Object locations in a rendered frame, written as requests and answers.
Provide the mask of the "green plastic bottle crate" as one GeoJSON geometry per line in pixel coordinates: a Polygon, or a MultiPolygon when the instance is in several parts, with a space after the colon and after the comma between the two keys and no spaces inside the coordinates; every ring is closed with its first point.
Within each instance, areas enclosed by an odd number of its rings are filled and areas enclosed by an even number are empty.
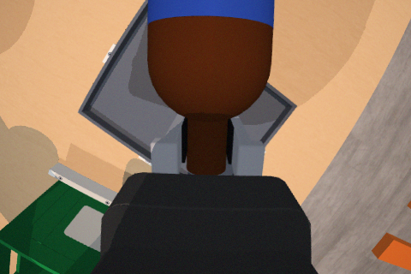
{"type": "Polygon", "coordinates": [[[57,181],[0,230],[0,274],[90,274],[100,261],[108,205],[57,181]]]}

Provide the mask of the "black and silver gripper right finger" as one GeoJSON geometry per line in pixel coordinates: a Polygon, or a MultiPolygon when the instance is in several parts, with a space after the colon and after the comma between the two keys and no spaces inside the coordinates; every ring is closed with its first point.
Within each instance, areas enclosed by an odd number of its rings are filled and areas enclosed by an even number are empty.
{"type": "Polygon", "coordinates": [[[250,139],[239,116],[228,120],[226,154],[234,176],[262,176],[265,146],[250,139]]]}

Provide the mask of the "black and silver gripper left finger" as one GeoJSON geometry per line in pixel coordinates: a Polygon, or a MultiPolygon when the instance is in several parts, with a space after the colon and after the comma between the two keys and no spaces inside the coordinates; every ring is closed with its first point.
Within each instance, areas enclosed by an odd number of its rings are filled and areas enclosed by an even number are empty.
{"type": "Polygon", "coordinates": [[[164,138],[151,143],[152,173],[179,174],[188,152],[188,119],[176,114],[164,138]]]}

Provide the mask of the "brown bottle with blue label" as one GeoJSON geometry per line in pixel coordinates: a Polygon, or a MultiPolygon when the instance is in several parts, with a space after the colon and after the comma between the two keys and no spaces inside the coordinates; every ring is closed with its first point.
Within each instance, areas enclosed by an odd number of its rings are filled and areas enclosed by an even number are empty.
{"type": "Polygon", "coordinates": [[[271,73],[275,0],[148,0],[152,85],[188,119],[187,170],[226,170],[228,120],[249,109],[271,73]]]}

